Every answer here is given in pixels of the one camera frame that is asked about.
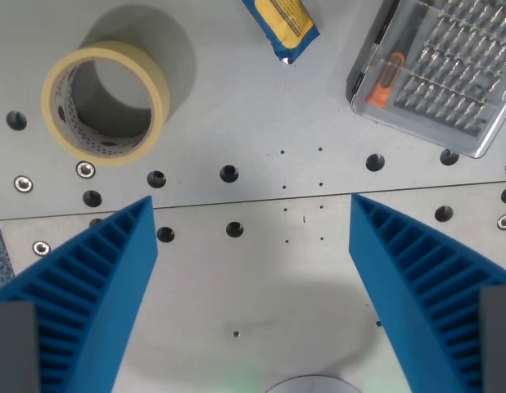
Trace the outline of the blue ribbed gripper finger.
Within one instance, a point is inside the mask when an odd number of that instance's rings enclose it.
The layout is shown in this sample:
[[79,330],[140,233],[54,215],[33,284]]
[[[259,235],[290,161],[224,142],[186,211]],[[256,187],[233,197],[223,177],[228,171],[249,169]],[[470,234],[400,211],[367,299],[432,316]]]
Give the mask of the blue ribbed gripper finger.
[[110,392],[158,256],[149,196],[16,275],[0,301],[33,304],[43,392]]
[[411,391],[482,392],[480,292],[506,285],[506,270],[359,194],[349,252]]

